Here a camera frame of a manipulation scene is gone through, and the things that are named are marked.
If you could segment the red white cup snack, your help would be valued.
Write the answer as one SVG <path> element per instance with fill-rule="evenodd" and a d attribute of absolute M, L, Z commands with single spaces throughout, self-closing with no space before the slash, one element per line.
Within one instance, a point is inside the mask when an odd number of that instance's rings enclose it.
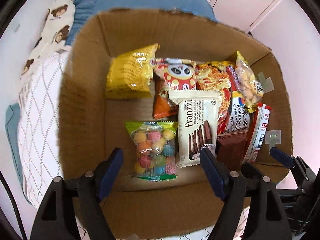
<path fill-rule="evenodd" d="M 255 162 L 262 146 L 272 108 L 262 102 L 258 103 L 253 122 L 247 133 L 245 154 L 241 164 Z"/>

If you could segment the brown chocolate pack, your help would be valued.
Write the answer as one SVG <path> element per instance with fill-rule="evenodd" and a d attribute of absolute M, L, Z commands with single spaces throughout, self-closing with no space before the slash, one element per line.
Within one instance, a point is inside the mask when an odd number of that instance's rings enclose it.
<path fill-rule="evenodd" d="M 247 131 L 221 134 L 217 137 L 216 157 L 230 171 L 240 170 L 247 141 Z"/>

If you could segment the yellow peanut snack bag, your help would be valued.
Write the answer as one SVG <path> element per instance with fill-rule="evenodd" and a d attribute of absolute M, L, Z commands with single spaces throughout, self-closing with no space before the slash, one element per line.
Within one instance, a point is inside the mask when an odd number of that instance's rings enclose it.
<path fill-rule="evenodd" d="M 240 51 L 236 51 L 235 73 L 239 81 L 239 91 L 250 114 L 256 111 L 264 94 L 261 83 Z"/>

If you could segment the white Franzzi cookie pack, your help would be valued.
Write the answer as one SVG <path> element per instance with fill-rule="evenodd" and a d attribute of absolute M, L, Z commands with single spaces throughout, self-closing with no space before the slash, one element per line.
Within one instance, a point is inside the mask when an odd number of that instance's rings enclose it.
<path fill-rule="evenodd" d="M 203 148 L 216 155 L 221 93 L 214 90 L 171 90 L 169 99 L 178 105 L 177 166 L 199 165 Z"/>

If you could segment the colourful candy ball bag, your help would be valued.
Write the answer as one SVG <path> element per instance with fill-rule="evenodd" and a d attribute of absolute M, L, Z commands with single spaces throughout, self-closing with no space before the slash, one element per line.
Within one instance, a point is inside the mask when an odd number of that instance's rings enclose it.
<path fill-rule="evenodd" d="M 177 177 L 175 163 L 176 121 L 128 121 L 126 129 L 135 143 L 136 177 L 166 181 Z"/>

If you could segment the Korean cheese ramen pack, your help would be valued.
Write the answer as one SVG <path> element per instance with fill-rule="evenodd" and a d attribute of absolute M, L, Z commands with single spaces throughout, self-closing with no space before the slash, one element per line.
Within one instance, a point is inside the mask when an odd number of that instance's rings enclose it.
<path fill-rule="evenodd" d="M 197 64 L 195 74 L 197 89 L 221 93 L 218 111 L 217 133 L 245 131 L 249 128 L 250 116 L 239 92 L 239 81 L 230 61 L 211 61 Z"/>

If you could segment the teal cloth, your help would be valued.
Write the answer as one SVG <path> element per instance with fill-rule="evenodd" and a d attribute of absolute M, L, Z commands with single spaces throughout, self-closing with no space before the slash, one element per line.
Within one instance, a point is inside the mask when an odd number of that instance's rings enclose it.
<path fill-rule="evenodd" d="M 17 128 L 20 120 L 20 106 L 18 103 L 9 105 L 5 113 L 5 131 L 10 145 L 12 161 L 21 187 L 23 187 L 22 164 L 18 149 Z"/>

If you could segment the white quilted bed cover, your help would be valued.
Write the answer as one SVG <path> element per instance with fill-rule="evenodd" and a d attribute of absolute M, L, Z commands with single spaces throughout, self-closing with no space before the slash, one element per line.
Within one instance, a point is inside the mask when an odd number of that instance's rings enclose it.
<path fill-rule="evenodd" d="M 59 96 L 71 47 L 42 59 L 19 93 L 17 142 L 22 165 L 23 193 L 39 208 L 53 178 L 62 176 L 59 157 Z"/>

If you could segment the orange snack bag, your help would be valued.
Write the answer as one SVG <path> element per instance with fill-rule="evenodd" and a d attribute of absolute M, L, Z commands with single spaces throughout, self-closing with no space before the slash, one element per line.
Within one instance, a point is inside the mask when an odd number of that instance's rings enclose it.
<path fill-rule="evenodd" d="M 153 117 L 155 119 L 166 118 L 178 113 L 178 106 L 169 100 L 169 90 L 164 80 L 157 80 L 155 84 L 155 103 Z"/>

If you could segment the red panda snack bag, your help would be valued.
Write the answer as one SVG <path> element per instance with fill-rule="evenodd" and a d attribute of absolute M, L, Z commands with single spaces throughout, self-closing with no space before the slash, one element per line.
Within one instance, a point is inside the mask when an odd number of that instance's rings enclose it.
<path fill-rule="evenodd" d="M 196 62 L 189 59 L 156 58 L 150 61 L 156 75 L 170 89 L 193 90 L 196 88 Z"/>

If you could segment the yellow chip bag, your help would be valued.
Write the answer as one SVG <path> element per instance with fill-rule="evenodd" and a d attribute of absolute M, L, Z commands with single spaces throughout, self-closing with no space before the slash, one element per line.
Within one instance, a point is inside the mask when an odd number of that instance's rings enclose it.
<path fill-rule="evenodd" d="M 121 54 L 112 60 L 106 76 L 105 98 L 108 100 L 150 98 L 153 79 L 151 60 L 159 44 L 152 44 Z"/>

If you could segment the bear print pillow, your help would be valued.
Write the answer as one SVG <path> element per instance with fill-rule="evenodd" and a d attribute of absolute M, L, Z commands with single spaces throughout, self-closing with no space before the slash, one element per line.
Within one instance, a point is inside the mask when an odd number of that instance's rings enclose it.
<path fill-rule="evenodd" d="M 56 0 L 49 7 L 40 39 L 25 63 L 21 79 L 29 76 L 42 58 L 65 46 L 74 22 L 74 14 L 75 5 L 71 0 Z"/>

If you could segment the blue bed sheet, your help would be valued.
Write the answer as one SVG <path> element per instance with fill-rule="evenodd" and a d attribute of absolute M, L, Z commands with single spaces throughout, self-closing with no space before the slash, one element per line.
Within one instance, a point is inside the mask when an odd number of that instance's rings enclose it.
<path fill-rule="evenodd" d="M 161 9 L 178 10 L 216 21 L 213 9 L 207 0 L 74 0 L 74 22 L 69 31 L 66 44 L 71 45 L 76 34 L 100 11 L 111 9 Z"/>

